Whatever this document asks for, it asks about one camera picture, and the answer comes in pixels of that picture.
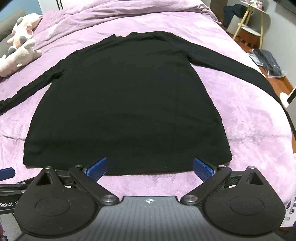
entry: triangular cutout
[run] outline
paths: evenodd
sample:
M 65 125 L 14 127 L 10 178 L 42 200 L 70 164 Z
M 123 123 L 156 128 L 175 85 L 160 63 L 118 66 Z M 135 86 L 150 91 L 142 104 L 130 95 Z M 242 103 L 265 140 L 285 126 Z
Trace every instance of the triangular cutout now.
M 53 184 L 52 177 L 49 173 L 43 173 L 39 181 L 37 182 L 37 186 L 43 186 L 43 185 L 48 185 L 48 184 Z
M 260 180 L 260 178 L 257 176 L 255 172 L 250 173 L 247 183 L 254 185 L 263 185 L 263 182 Z

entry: metal screw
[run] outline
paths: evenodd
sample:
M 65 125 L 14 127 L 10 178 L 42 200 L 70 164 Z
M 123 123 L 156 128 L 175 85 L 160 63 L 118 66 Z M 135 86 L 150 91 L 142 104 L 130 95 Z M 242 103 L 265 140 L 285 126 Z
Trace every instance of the metal screw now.
M 110 202 L 114 202 L 116 200 L 116 197 L 114 195 L 105 195 L 102 197 L 102 201 L 103 202 L 107 202 L 107 203 L 110 203 Z
M 190 203 L 196 202 L 198 200 L 197 196 L 191 195 L 191 194 L 185 195 L 183 199 L 185 202 L 190 202 Z

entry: bed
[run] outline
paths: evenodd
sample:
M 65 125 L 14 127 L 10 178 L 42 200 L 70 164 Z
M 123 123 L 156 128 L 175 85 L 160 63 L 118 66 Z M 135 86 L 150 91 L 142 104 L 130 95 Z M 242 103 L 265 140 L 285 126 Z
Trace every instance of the bed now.
M 0 100 L 12 97 L 59 60 L 112 34 L 166 31 L 259 68 L 219 26 L 211 10 L 200 0 L 95 0 L 44 14 L 35 29 L 35 49 L 43 55 L 0 82 Z M 288 204 L 296 186 L 291 129 L 287 117 L 271 96 L 260 88 L 224 72 L 193 66 L 219 111 L 233 160 L 233 170 L 256 166 Z M 13 167 L 16 183 L 36 176 L 40 168 L 23 165 L 23 148 L 30 121 L 49 86 L 0 116 L 0 169 Z M 99 183 L 121 198 L 123 195 L 178 198 L 202 181 L 193 172 L 161 175 L 103 176 Z

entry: gray cushion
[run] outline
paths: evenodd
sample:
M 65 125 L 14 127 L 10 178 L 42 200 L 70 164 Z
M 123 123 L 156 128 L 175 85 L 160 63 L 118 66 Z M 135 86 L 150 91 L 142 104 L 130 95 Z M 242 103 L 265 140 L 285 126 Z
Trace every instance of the gray cushion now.
M 13 43 L 11 44 L 7 44 L 7 40 L 11 38 L 11 34 L 8 35 L 6 38 L 4 38 L 1 42 L 0 42 L 0 58 L 2 58 L 2 56 L 5 54 L 6 56 L 8 56 L 8 49 L 10 46 L 13 45 Z
M 11 14 L 8 18 L 4 19 L 0 22 L 0 41 L 7 37 L 7 35 L 11 34 L 13 27 L 15 26 L 17 20 L 20 17 L 24 17 L 26 15 L 25 10 L 21 8 L 15 13 Z

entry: blue gripper pad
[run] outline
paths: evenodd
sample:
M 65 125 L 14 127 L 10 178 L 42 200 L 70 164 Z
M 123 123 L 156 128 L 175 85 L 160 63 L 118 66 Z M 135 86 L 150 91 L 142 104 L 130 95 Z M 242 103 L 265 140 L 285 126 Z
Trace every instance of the blue gripper pad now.
M 193 160 L 193 171 L 203 182 L 216 173 L 214 166 L 210 167 L 197 158 L 194 158 Z
M 15 176 L 15 170 L 12 167 L 0 170 L 0 181 L 13 178 Z
M 90 167 L 85 167 L 83 172 L 97 182 L 107 171 L 107 158 L 104 157 Z

